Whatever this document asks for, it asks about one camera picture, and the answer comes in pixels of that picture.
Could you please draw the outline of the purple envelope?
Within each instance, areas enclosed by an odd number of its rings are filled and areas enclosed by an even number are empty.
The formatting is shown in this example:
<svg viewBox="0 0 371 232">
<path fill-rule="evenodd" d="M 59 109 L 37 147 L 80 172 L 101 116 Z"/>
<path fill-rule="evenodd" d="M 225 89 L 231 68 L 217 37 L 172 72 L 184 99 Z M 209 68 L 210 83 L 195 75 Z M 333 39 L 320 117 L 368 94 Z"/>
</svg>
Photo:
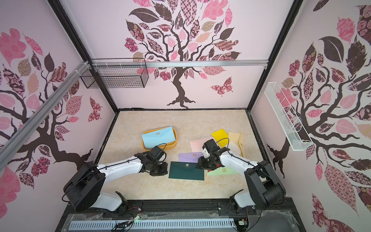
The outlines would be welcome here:
<svg viewBox="0 0 371 232">
<path fill-rule="evenodd" d="M 202 152 L 179 153 L 179 162 L 197 163 L 200 157 L 203 157 Z"/>
</svg>

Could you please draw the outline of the dark green envelope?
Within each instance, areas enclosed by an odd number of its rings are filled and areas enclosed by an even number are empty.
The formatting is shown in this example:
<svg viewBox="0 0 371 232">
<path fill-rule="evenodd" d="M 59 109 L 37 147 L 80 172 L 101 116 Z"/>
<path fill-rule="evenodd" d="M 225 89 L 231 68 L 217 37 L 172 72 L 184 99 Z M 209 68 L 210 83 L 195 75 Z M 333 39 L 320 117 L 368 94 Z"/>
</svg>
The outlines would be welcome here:
<svg viewBox="0 0 371 232">
<path fill-rule="evenodd" d="M 169 178 L 204 181 L 204 170 L 198 169 L 196 163 L 172 161 Z"/>
</svg>

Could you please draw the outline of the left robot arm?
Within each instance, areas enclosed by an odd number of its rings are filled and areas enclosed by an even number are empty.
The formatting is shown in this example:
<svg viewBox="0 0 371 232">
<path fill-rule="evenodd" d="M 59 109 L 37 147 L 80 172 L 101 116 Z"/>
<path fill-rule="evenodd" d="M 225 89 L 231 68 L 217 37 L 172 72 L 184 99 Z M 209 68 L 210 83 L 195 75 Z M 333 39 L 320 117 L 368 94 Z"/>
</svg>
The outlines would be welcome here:
<svg viewBox="0 0 371 232">
<path fill-rule="evenodd" d="M 144 153 L 114 162 L 96 165 L 85 163 L 64 186 L 64 197 L 76 212 L 90 208 L 104 210 L 119 217 L 129 212 L 129 203 L 118 191 L 115 195 L 104 193 L 102 188 L 119 178 L 138 173 L 148 173 L 152 177 L 167 175 L 166 152 L 156 146 Z"/>
</svg>

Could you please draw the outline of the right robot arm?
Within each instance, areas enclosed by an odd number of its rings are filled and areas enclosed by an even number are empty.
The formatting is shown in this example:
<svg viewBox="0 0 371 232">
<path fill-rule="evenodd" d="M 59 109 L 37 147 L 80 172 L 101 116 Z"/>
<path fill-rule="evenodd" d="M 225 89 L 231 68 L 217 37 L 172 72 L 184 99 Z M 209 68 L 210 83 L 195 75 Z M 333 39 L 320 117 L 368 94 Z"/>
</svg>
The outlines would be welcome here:
<svg viewBox="0 0 371 232">
<path fill-rule="evenodd" d="M 286 190 L 268 162 L 256 162 L 235 155 L 228 147 L 221 148 L 213 139 L 203 144 L 202 153 L 197 169 L 214 171 L 228 167 L 245 177 L 247 189 L 230 197 L 230 205 L 236 210 L 246 207 L 265 210 L 284 200 Z"/>
</svg>

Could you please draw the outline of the pink envelope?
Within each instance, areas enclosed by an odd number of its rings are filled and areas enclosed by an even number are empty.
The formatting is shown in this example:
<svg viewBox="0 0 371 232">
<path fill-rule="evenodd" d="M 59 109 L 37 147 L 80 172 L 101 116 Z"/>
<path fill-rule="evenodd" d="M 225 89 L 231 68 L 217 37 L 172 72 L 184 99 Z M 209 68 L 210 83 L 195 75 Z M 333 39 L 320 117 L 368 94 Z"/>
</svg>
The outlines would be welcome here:
<svg viewBox="0 0 371 232">
<path fill-rule="evenodd" d="M 215 141 L 215 139 L 212 136 L 206 137 L 206 138 L 203 138 L 203 139 L 190 141 L 190 146 L 191 146 L 192 152 L 202 152 L 204 143 L 206 143 L 209 140 L 214 140 Z"/>
</svg>

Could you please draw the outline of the yellow envelope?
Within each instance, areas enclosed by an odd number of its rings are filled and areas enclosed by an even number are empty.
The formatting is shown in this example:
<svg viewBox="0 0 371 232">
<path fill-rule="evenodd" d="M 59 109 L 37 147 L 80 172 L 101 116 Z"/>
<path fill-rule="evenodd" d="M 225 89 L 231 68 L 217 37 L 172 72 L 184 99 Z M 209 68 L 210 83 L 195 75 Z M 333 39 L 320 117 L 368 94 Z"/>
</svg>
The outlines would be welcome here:
<svg viewBox="0 0 371 232">
<path fill-rule="evenodd" d="M 211 133 L 216 143 L 221 147 L 226 147 L 229 144 L 229 136 L 224 129 L 219 129 Z"/>
</svg>

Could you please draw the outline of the white envelope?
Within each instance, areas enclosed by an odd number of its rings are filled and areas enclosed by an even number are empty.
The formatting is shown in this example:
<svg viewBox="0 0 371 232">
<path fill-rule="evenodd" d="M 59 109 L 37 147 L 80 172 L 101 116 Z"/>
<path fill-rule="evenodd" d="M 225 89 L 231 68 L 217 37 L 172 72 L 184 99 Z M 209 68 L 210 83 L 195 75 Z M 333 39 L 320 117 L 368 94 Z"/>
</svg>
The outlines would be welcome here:
<svg viewBox="0 0 371 232">
<path fill-rule="evenodd" d="M 232 153 L 234 153 L 237 156 L 242 157 L 242 151 L 238 145 L 236 145 L 233 141 L 229 143 L 229 149 L 231 150 Z"/>
</svg>

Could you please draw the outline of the light green envelope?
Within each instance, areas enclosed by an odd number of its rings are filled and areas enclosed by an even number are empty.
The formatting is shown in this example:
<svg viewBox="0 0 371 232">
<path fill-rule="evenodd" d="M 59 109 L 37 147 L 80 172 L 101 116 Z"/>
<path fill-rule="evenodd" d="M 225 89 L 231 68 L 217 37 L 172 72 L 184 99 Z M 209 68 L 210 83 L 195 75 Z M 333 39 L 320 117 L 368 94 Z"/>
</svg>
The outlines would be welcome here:
<svg viewBox="0 0 371 232">
<path fill-rule="evenodd" d="M 208 176 L 223 176 L 223 175 L 237 175 L 238 172 L 234 171 L 229 167 L 218 167 L 213 171 L 208 171 Z"/>
</svg>

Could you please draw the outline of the beige envelope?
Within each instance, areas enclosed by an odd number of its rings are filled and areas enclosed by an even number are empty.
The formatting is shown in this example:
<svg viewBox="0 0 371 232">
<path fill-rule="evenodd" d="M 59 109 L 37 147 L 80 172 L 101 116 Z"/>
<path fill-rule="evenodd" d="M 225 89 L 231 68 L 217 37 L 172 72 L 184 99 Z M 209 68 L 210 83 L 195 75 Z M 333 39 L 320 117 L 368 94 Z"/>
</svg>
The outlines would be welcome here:
<svg viewBox="0 0 371 232">
<path fill-rule="evenodd" d="M 244 157 L 245 147 L 243 145 L 243 138 L 241 133 L 235 132 L 228 132 L 230 142 L 233 141 L 236 145 L 238 145 L 242 151 L 242 157 Z"/>
</svg>

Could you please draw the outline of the aluminium rail back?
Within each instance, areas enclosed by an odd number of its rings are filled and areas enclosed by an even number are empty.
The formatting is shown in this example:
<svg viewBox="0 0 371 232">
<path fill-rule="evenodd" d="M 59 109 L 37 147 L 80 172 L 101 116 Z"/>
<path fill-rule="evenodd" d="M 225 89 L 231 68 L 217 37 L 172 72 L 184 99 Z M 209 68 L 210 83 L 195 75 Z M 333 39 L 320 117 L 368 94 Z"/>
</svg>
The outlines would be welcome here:
<svg viewBox="0 0 371 232">
<path fill-rule="evenodd" d="M 162 62 L 98 62 L 98 66 L 139 66 L 147 68 L 168 68 L 168 67 L 216 67 L 216 66 L 267 66 L 268 60 L 234 60 L 234 61 L 162 61 Z"/>
</svg>

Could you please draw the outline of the aluminium rail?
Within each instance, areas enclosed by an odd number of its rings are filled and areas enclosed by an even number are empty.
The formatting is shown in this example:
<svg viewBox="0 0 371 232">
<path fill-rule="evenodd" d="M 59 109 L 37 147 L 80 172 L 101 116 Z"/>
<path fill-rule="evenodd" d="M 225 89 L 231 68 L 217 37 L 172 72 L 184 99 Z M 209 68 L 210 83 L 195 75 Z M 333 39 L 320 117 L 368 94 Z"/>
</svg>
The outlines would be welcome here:
<svg viewBox="0 0 371 232">
<path fill-rule="evenodd" d="M 63 96 L 70 90 L 81 75 L 90 68 L 87 61 L 80 63 L 59 88 L 43 103 L 40 108 L 24 123 L 18 132 L 12 136 L 1 149 L 1 169 L 26 143 L 41 122 L 52 112 Z"/>
<path fill-rule="evenodd" d="M 139 66 L 147 68 L 168 68 L 168 67 L 216 67 L 216 66 L 267 66 L 268 60 L 234 60 L 234 61 L 162 61 L 162 62 L 98 62 L 98 66 Z"/>
</svg>

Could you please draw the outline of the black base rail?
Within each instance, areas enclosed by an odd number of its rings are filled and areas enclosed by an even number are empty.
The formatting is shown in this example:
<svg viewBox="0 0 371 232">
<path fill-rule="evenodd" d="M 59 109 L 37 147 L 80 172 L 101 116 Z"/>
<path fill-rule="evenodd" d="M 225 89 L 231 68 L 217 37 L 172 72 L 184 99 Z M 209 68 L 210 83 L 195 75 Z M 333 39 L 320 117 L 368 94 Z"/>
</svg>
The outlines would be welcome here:
<svg viewBox="0 0 371 232">
<path fill-rule="evenodd" d="M 268 228 L 269 231 L 282 231 L 279 218 L 286 221 L 286 226 L 291 231 L 304 232 L 305 228 L 293 200 L 289 197 L 279 200 L 278 203 L 259 210 L 255 206 L 238 208 L 233 206 L 230 199 L 182 199 L 182 200 L 129 200 L 123 209 L 115 212 L 106 209 L 89 208 L 77 212 L 68 204 L 60 222 L 57 232 L 67 224 L 73 215 L 82 216 L 84 219 L 129 219 L 137 214 L 150 218 L 174 218 L 176 216 L 203 216 L 207 218 L 228 217 L 235 221 L 247 219 L 247 229 L 252 232 L 259 228 Z"/>
</svg>

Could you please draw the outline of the aluminium rail left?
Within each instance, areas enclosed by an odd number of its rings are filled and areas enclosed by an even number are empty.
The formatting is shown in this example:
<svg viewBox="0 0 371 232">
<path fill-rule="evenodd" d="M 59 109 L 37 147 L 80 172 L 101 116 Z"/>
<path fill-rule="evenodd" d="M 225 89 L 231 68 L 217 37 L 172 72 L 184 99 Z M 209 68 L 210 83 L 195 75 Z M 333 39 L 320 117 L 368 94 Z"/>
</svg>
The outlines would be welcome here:
<svg viewBox="0 0 371 232">
<path fill-rule="evenodd" d="M 52 112 L 63 96 L 70 90 L 81 75 L 90 68 L 87 61 L 80 63 L 59 88 L 43 103 L 40 108 L 24 123 L 18 132 L 12 136 L 1 149 L 1 169 L 26 143 L 41 122 Z"/>
</svg>

